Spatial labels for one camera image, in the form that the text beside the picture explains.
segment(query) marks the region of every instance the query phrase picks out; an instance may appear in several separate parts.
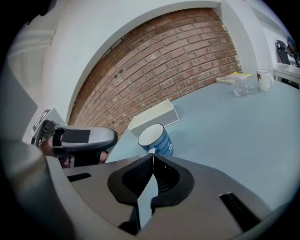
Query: white cup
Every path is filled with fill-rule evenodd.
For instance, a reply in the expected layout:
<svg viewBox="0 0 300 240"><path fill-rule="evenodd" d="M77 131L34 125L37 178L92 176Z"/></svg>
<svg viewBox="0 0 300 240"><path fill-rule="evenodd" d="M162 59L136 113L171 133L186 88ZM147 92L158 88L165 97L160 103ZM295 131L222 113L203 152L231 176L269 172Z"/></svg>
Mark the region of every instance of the white cup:
<svg viewBox="0 0 300 240"><path fill-rule="evenodd" d="M269 70L259 69L256 70L258 88L261 91L269 91L270 87L274 83L274 78L271 76Z"/></svg>

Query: light blue table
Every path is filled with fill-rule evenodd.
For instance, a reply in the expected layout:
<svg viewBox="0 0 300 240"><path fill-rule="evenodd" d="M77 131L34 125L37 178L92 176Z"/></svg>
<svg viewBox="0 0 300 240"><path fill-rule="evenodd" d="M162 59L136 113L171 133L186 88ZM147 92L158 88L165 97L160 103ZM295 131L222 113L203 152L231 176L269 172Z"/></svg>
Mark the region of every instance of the light blue table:
<svg viewBox="0 0 300 240"><path fill-rule="evenodd" d="M238 97L232 85L214 83L172 104L180 118L166 128L173 156L227 173L272 210L291 200L300 180L299 90L275 82ZM108 162L145 153L126 130Z"/></svg>

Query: red brick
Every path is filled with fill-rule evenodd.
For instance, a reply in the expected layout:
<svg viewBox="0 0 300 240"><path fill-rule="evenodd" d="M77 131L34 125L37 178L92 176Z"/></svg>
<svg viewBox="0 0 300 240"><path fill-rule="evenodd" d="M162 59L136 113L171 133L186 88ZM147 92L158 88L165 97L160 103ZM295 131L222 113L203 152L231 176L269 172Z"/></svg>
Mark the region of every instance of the red brick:
<svg viewBox="0 0 300 240"><path fill-rule="evenodd" d="M176 37L179 40L181 40L181 39L188 38L188 37L195 36L195 35L202 34L202 33L203 33L203 31L201 29L193 29L193 30L179 33L176 35Z"/></svg>
<svg viewBox="0 0 300 240"><path fill-rule="evenodd" d="M203 21L215 21L215 20L218 20L220 21L219 17L216 15L216 16L205 16L205 17L196 17L195 20L197 22L203 22Z"/></svg>
<svg viewBox="0 0 300 240"><path fill-rule="evenodd" d="M122 77L118 77L115 81L113 81L113 85L116 87L118 86L120 83L122 83L124 80L122 79Z"/></svg>
<svg viewBox="0 0 300 240"><path fill-rule="evenodd" d="M141 45L139 45L139 46L138 46L138 49L139 49L140 51L143 51L143 50L145 50L147 47L150 47L151 45L153 45L153 42L152 42L151 40L148 40L148 41L142 43Z"/></svg>
<svg viewBox="0 0 300 240"><path fill-rule="evenodd" d="M106 106L106 104L106 100L101 101L101 103L96 107L96 111L99 112L104 106Z"/></svg>
<svg viewBox="0 0 300 240"><path fill-rule="evenodd" d="M158 49L160 49L162 47L163 47L162 43L156 43L156 44L148 47L145 51L143 51L140 54L136 55L135 59L137 61L140 61L143 58L147 57L148 55L150 55L151 53L157 51Z"/></svg>
<svg viewBox="0 0 300 240"><path fill-rule="evenodd" d="M200 17L200 16L208 16L207 12L204 11L199 11L198 9L195 9L195 12L193 11L188 11L188 13L186 14L186 17Z"/></svg>
<svg viewBox="0 0 300 240"><path fill-rule="evenodd" d="M156 95L154 95L154 96L152 96L152 97L150 97L150 98L148 98L148 99L146 99L146 100L144 100L143 102L141 102L140 104L140 106L137 106L135 109L136 110L138 110L138 109L141 109L141 108L143 108L143 107L147 107L147 106L149 106L150 104L152 104L152 103L154 103L154 102L156 102L156 101L158 101L158 98L157 98L157 96Z"/></svg>
<svg viewBox="0 0 300 240"><path fill-rule="evenodd" d="M194 26L192 24L184 25L179 27L182 31L188 31L194 29Z"/></svg>
<svg viewBox="0 0 300 240"><path fill-rule="evenodd" d="M135 74L131 75L130 79L134 83L136 80L138 80L142 76L144 76L144 73L142 73L142 71L138 71Z"/></svg>
<svg viewBox="0 0 300 240"><path fill-rule="evenodd" d="M166 98L169 99L170 101L173 101L173 100L175 100L177 98L180 98L180 97L181 97L181 94L180 94L179 91L166 96Z"/></svg>
<svg viewBox="0 0 300 240"><path fill-rule="evenodd" d="M110 94L107 95L107 97L105 98L107 102L111 101L114 98L115 94L112 91Z"/></svg>
<svg viewBox="0 0 300 240"><path fill-rule="evenodd" d="M151 88L151 86L149 85L149 83L147 83L147 84L144 84L144 85L142 85L141 87L139 87L139 88L137 89L137 92L141 94L141 93L147 91L147 90L150 89L150 88Z"/></svg>
<svg viewBox="0 0 300 240"><path fill-rule="evenodd" d="M213 65L212 65L211 62L208 62L208 63L205 63L205 64L201 65L201 69L202 69L203 72L207 71L209 69L212 69L212 68L213 68Z"/></svg>
<svg viewBox="0 0 300 240"><path fill-rule="evenodd" d="M219 38L228 38L228 37L230 37L228 32L217 32L216 34L218 35Z"/></svg>
<svg viewBox="0 0 300 240"><path fill-rule="evenodd" d="M207 48L207 51L209 53L214 53L214 52L218 52L218 51L222 51L222 50L227 50L227 46L226 45L214 45L214 46L210 46Z"/></svg>
<svg viewBox="0 0 300 240"><path fill-rule="evenodd" d="M113 66L113 67L107 72L107 75L108 75L109 77L112 76L116 70L117 70L116 67Z"/></svg>
<svg viewBox="0 0 300 240"><path fill-rule="evenodd" d="M210 26L216 26L216 25L221 25L222 22L197 22L194 23L193 26L195 28L204 28L204 27L210 27Z"/></svg>
<svg viewBox="0 0 300 240"><path fill-rule="evenodd" d="M144 31L144 30L134 29L134 30L132 31L132 35L131 35L130 37L131 37L131 39L132 39L133 41L136 41L137 39L142 38L144 35L145 35L145 31Z"/></svg>
<svg viewBox="0 0 300 240"><path fill-rule="evenodd" d="M130 79L125 80L118 87L115 88L114 94L117 95L118 93L122 92L130 84L131 84Z"/></svg>
<svg viewBox="0 0 300 240"><path fill-rule="evenodd" d="M131 100L129 103L126 103L125 105L121 106L120 109L118 110L120 113L126 111L127 109L133 107L134 105L136 105L136 100L133 99Z"/></svg>
<svg viewBox="0 0 300 240"><path fill-rule="evenodd" d="M169 52L171 52L171 51L173 51L173 50L175 50L177 48L180 48L182 46L185 46L187 44L188 44L187 40L183 39L183 40L180 40L180 41L176 41L176 42L174 42L174 43L172 43L172 44L170 44L168 46L165 46L162 49L160 49L159 51L160 51L160 53L162 55L164 55L166 53L169 53Z"/></svg>
<svg viewBox="0 0 300 240"><path fill-rule="evenodd" d="M229 67L230 67L230 69L238 68L238 67L240 67L240 64L238 64L237 62L234 62L234 63L229 64Z"/></svg>
<svg viewBox="0 0 300 240"><path fill-rule="evenodd" d="M186 88L180 90L180 93L181 93L182 96L184 96L184 95L186 95L186 94L188 94L188 93L190 93L190 92L192 92L192 91L193 91L193 90L192 90L191 87L186 87Z"/></svg>
<svg viewBox="0 0 300 240"><path fill-rule="evenodd" d="M107 103L107 107L110 108L112 106L114 106L117 102L119 102L121 100L121 96L120 95L117 95L115 96L112 100L110 100L108 103Z"/></svg>
<svg viewBox="0 0 300 240"><path fill-rule="evenodd" d="M114 116L114 113L123 105L125 105L127 102L129 102L130 100L134 99L135 97L137 97L139 95L139 92L134 91L132 93L130 93L129 95L127 95L126 97L124 97L121 101L117 102L113 107L112 107L112 112Z"/></svg>
<svg viewBox="0 0 300 240"><path fill-rule="evenodd" d="M199 64L205 63L205 62L207 62L207 61L212 61L212 60L214 60L214 59L216 59L216 56L215 56L214 53L212 53L212 54L205 55L205 56L203 56L203 57L194 59L194 60L192 61L192 65L193 65L193 66L197 66L197 65L199 65Z"/></svg>
<svg viewBox="0 0 300 240"><path fill-rule="evenodd" d="M141 77L139 80L137 80L133 84L131 84L128 88L130 91L133 91L133 90L137 89L139 86L142 86L143 84L148 82L153 77L154 77L154 74L152 72L150 72L147 75L144 75L143 77Z"/></svg>
<svg viewBox="0 0 300 240"><path fill-rule="evenodd" d="M182 11L177 11L177 12L172 12L166 15L162 15L162 18L171 18L172 20L176 21L176 20L180 20L183 18L186 18L184 15L184 12Z"/></svg>
<svg viewBox="0 0 300 240"><path fill-rule="evenodd" d="M148 63L154 61L155 59L159 58L161 56L160 52L159 51L156 51L152 54L150 54L148 57L146 57L146 61Z"/></svg>
<svg viewBox="0 0 300 240"><path fill-rule="evenodd" d="M184 80L183 83L185 86L189 86L189 85L194 84L197 81L198 81L197 77L193 76L193 77L190 77L190 78Z"/></svg>
<svg viewBox="0 0 300 240"><path fill-rule="evenodd" d="M180 90L180 89L182 89L182 88L184 88L184 85L183 85L182 82L179 82L179 83L177 83L177 84L175 84L175 85L172 85L171 87L169 87L169 88L167 88L167 89L162 90L161 92L159 92L159 93L157 94L157 96L158 96L159 98L163 98L163 97L168 96L168 95L170 95L171 93L174 93L174 92L176 92L176 91L178 91L178 90Z"/></svg>
<svg viewBox="0 0 300 240"><path fill-rule="evenodd" d="M206 28L201 28L201 29L203 30L204 33L224 31L224 28L221 26L206 27Z"/></svg>
<svg viewBox="0 0 300 240"><path fill-rule="evenodd" d="M133 116L128 116L128 117L124 118L123 120L121 120L119 122L119 124L120 124L120 126L122 126L124 124L125 124L125 126L127 126L126 123L129 123L132 119L133 119Z"/></svg>
<svg viewBox="0 0 300 240"><path fill-rule="evenodd" d="M121 98L127 96L130 93L130 90L128 88L124 89L122 92L120 92Z"/></svg>
<svg viewBox="0 0 300 240"><path fill-rule="evenodd" d="M216 58L225 58L225 57L229 57L229 56L234 56L237 55L235 50L228 50L228 51L221 51L221 52L216 52L215 56Z"/></svg>
<svg viewBox="0 0 300 240"><path fill-rule="evenodd" d="M119 69L122 67L125 63L127 63L129 60L131 60L134 56L136 56L139 53L139 50L137 48L133 49L131 52L129 52L125 57L123 57L117 64L116 68Z"/></svg>
<svg viewBox="0 0 300 240"><path fill-rule="evenodd" d="M227 48L228 48L228 49L234 49L233 43L227 44Z"/></svg>
<svg viewBox="0 0 300 240"><path fill-rule="evenodd" d="M161 40L163 40L163 39L165 39L169 36L175 35L176 33L179 33L179 32L180 32L179 28L171 29L171 30L168 30L166 32L163 32L163 33L153 37L151 40L154 43L156 43L156 42L159 42L159 41L161 41Z"/></svg>
<svg viewBox="0 0 300 240"><path fill-rule="evenodd" d="M105 76L98 82L98 84L96 85L95 91L98 91L98 90L102 87L102 85L103 85L104 83L106 83L107 79L108 79L108 75L105 75Z"/></svg>
<svg viewBox="0 0 300 240"><path fill-rule="evenodd" d="M220 69L218 67L216 67L216 68L213 68L212 70L200 73L197 77L198 77L198 80L201 81L205 78L216 75L218 73L220 73Z"/></svg>
<svg viewBox="0 0 300 240"><path fill-rule="evenodd" d="M112 85L108 86L107 89L101 94L101 96L100 96L101 100L105 99L107 97L107 95L112 92L113 89L114 89L114 86L112 86Z"/></svg>
<svg viewBox="0 0 300 240"><path fill-rule="evenodd" d="M199 50L196 50L194 53L196 53L197 57L201 57L201 56L208 54L208 51L206 48L201 48Z"/></svg>
<svg viewBox="0 0 300 240"><path fill-rule="evenodd" d="M107 86L111 85L114 80L116 80L119 77L117 73L115 73L113 76L111 76L107 81L105 82Z"/></svg>
<svg viewBox="0 0 300 240"><path fill-rule="evenodd" d="M182 80L184 80L188 77L192 77L194 75L197 75L200 72L201 72L201 68L200 67L195 67L195 68L192 68L188 71L185 71L185 72L175 76L173 78L173 80L175 81L175 83L178 83L178 82L181 82Z"/></svg>
<svg viewBox="0 0 300 240"><path fill-rule="evenodd" d="M130 59L128 62L126 62L122 69L123 72L126 72L128 69L130 69L132 66L134 66L136 64L136 60L134 58Z"/></svg>
<svg viewBox="0 0 300 240"><path fill-rule="evenodd" d="M206 86L206 82L205 81L199 81L197 83L195 83L194 85L192 85L191 87L193 88L193 91L196 91L200 88L203 88Z"/></svg>
<svg viewBox="0 0 300 240"><path fill-rule="evenodd" d="M182 26L182 25L187 25L189 23L195 23L195 22L196 21L195 21L194 18L188 18L188 19L181 19L181 20L172 22L169 25L170 25L171 28L175 28L175 27L179 27L179 26Z"/></svg>
<svg viewBox="0 0 300 240"><path fill-rule="evenodd" d="M140 96L136 97L136 101L138 103L142 102L143 100L145 100L146 98L149 98L150 96L158 93L159 91L161 91L161 88L159 85L150 88L148 91L144 92L143 94L141 94Z"/></svg>
<svg viewBox="0 0 300 240"><path fill-rule="evenodd" d="M181 57L178 57L170 62L167 63L168 68L174 68L178 66L179 64L182 64L186 61L192 60L196 57L196 55L192 52L190 54L183 55Z"/></svg>
<svg viewBox="0 0 300 240"><path fill-rule="evenodd" d="M236 62L238 59L235 58L236 56L225 58L226 63Z"/></svg>
<svg viewBox="0 0 300 240"><path fill-rule="evenodd" d="M124 130L124 129L126 129L127 128L127 126L128 126L128 124L124 124L124 125L122 125L122 126L119 126L118 128L115 128L114 130L116 131L116 132L118 132L118 133L120 133L122 130Z"/></svg>
<svg viewBox="0 0 300 240"><path fill-rule="evenodd" d="M218 38L218 34L217 33L205 33L205 34L201 34L200 37L203 40L207 40L207 39L212 39L212 38Z"/></svg>
<svg viewBox="0 0 300 240"><path fill-rule="evenodd" d="M184 47L184 50L186 50L187 53L197 50L199 48L210 46L209 41L202 41L194 44L190 44Z"/></svg>
<svg viewBox="0 0 300 240"><path fill-rule="evenodd" d="M199 35L196 35L196 36L193 36L193 37L189 37L187 40L188 40L189 43L196 43L196 42L201 41L202 39Z"/></svg>
<svg viewBox="0 0 300 240"><path fill-rule="evenodd" d="M169 61L171 57L169 55L163 56L159 59L156 59L155 61L148 64L146 67L143 68L142 72L144 74L150 72L151 70L157 68L158 66L164 64L165 62Z"/></svg>
<svg viewBox="0 0 300 240"><path fill-rule="evenodd" d="M165 72L167 69L168 68L167 68L166 64L164 64L164 65L161 65L160 67L154 69L153 73L155 76L158 76L158 75L162 74L163 72Z"/></svg>
<svg viewBox="0 0 300 240"><path fill-rule="evenodd" d="M190 69L191 67L192 67L192 64L190 62L186 62L186 63L179 65L177 67L177 69L178 69L178 72L181 73L181 72L184 72L184 71Z"/></svg>
<svg viewBox="0 0 300 240"><path fill-rule="evenodd" d="M163 42L163 44L165 46L167 46L167 45L169 45L169 44L171 44L173 42L176 42L176 41L178 41L178 40L177 40L177 38L175 36L170 36L170 37L167 37L164 40L162 40L162 42Z"/></svg>
<svg viewBox="0 0 300 240"><path fill-rule="evenodd" d="M221 65L224 65L226 64L226 59L222 58L222 59L218 59L218 60L215 60L212 62L212 64L214 65L214 67L218 67L218 66L221 66Z"/></svg>
<svg viewBox="0 0 300 240"><path fill-rule="evenodd" d="M128 69L125 73L123 73L122 78L124 80L126 80L127 78L129 78L132 74L134 74L135 72L137 72L138 70L140 70L142 67L144 67L145 65L147 65L147 62L145 59L143 59L142 61L138 62L137 64L133 65L130 69Z"/></svg>
<svg viewBox="0 0 300 240"><path fill-rule="evenodd" d="M220 42L221 43L232 43L233 41L231 40L231 38L221 38L220 39Z"/></svg>
<svg viewBox="0 0 300 240"><path fill-rule="evenodd" d="M215 83L215 82L216 82L216 79L217 79L217 78L216 78L215 76L206 78L206 79L205 79L206 85Z"/></svg>
<svg viewBox="0 0 300 240"><path fill-rule="evenodd" d="M176 74L178 74L178 70L175 69L175 68L173 68L173 69L171 69L171 70L169 70L169 71L163 73L162 75L160 75L160 76L158 76L158 77L156 77L156 78L150 80L150 81L149 81L149 84L150 84L151 86L155 86L155 85L157 85L157 84L163 82L164 80L166 80L166 79L168 79L168 78L171 78L172 76L174 76L174 75L176 75Z"/></svg>
<svg viewBox="0 0 300 240"><path fill-rule="evenodd" d="M165 89L165 88L167 88L167 87L172 86L173 84L174 84L174 80L173 80L172 78L170 78L170 79L165 80L164 82L162 82L162 83L160 84L160 87L161 87L162 89Z"/></svg>
<svg viewBox="0 0 300 240"><path fill-rule="evenodd" d="M185 53L186 53L186 51L183 48L179 48L179 49L176 49L175 51L171 52L170 55L172 58L177 58Z"/></svg>
<svg viewBox="0 0 300 240"><path fill-rule="evenodd" d="M220 44L220 40L218 38L209 40L210 45L218 45Z"/></svg>

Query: yellow book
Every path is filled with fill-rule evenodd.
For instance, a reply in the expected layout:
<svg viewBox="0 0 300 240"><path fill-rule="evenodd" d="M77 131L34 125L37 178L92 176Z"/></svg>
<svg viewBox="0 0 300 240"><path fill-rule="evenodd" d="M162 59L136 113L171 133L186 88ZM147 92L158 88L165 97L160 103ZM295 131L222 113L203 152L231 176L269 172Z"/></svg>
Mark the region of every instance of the yellow book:
<svg viewBox="0 0 300 240"><path fill-rule="evenodd" d="M225 77L217 77L218 83L235 84L240 80L252 77L251 74L234 72Z"/></svg>

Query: white wall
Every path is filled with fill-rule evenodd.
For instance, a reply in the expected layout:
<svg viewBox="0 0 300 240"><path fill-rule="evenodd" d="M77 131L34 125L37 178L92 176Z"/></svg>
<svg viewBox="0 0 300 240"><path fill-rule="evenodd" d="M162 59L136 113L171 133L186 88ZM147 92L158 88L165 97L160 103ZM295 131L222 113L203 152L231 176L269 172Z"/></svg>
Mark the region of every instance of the white wall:
<svg viewBox="0 0 300 240"><path fill-rule="evenodd" d="M15 78L36 103L43 100L42 72L45 53L46 49L38 48L7 59Z"/></svg>
<svg viewBox="0 0 300 240"><path fill-rule="evenodd" d="M246 0L246 2L253 9L254 14L260 21L266 22L268 25L272 26L276 32L286 38L290 35L279 17L262 0Z"/></svg>
<svg viewBox="0 0 300 240"><path fill-rule="evenodd" d="M73 0L63 12L43 70L43 97L68 122L77 94L101 56L123 35L159 15L215 8L220 0Z"/></svg>
<svg viewBox="0 0 300 240"><path fill-rule="evenodd" d="M268 42L251 7L241 0L225 0L216 9L232 38L244 73L273 65Z"/></svg>
<svg viewBox="0 0 300 240"><path fill-rule="evenodd" d="M246 2L260 21L262 30L268 41L272 63L281 62L277 54L276 40L281 40L287 45L287 37L291 37L289 31L272 9L262 0L246 0ZM291 64L295 64L294 58L290 56L288 58Z"/></svg>

